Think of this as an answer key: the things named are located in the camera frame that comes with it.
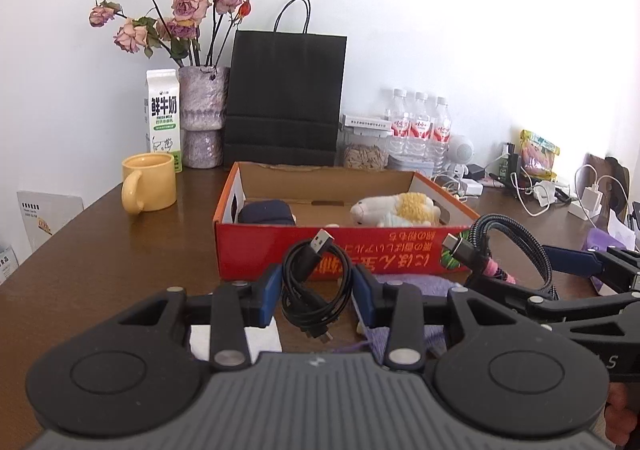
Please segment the person's hand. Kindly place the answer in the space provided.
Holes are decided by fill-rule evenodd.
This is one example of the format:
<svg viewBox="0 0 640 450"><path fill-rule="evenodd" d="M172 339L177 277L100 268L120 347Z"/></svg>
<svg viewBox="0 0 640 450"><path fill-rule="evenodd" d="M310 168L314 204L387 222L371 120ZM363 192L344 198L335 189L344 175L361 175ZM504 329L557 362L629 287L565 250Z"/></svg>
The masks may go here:
<svg viewBox="0 0 640 450"><path fill-rule="evenodd" d="M623 383L609 384L606 402L605 436L612 444L623 447L638 425L638 413L628 404L628 387Z"/></svg>

